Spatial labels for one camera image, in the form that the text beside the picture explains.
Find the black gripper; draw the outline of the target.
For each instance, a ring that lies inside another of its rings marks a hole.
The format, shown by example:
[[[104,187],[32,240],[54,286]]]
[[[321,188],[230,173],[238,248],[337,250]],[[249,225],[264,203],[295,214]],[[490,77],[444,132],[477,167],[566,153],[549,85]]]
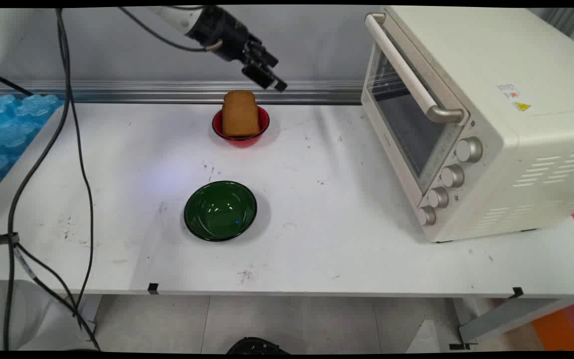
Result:
[[[287,89],[287,84],[273,73],[278,59],[243,23],[222,7],[203,7],[186,36],[205,48],[221,42],[220,47],[212,52],[226,62],[241,61],[244,64],[242,73],[261,88],[274,88],[280,93]]]

